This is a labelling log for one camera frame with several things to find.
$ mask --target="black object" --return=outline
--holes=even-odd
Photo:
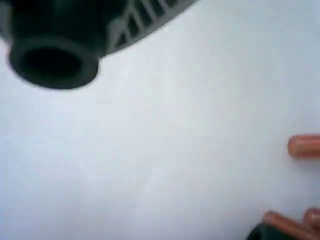
[[[99,60],[139,41],[196,0],[0,0],[13,70],[46,88],[91,82]]]
[[[271,225],[260,223],[252,230],[247,240],[297,240],[297,239],[278,230],[277,228]]]

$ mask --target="white surface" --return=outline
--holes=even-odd
[[[0,239],[243,240],[319,206],[320,163],[286,152],[320,132],[315,5],[202,0],[71,92],[2,60]]]

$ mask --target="copper fitting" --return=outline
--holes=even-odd
[[[320,159],[320,135],[291,137],[288,152],[295,159]]]
[[[303,222],[320,233],[320,208],[309,208],[304,214]]]
[[[277,212],[267,212],[263,216],[262,221],[298,240],[320,240],[320,234],[313,229],[282,216]]]

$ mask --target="black cylindrical fitting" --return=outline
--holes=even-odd
[[[11,14],[11,67],[53,89],[91,82],[106,48],[100,0],[16,1]]]

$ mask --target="copper tube end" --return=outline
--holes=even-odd
[[[295,159],[320,159],[320,135],[293,136],[287,147]]]
[[[309,208],[304,214],[303,222],[320,233],[320,208]]]
[[[320,240],[320,234],[274,211],[267,212],[262,221],[299,240]]]

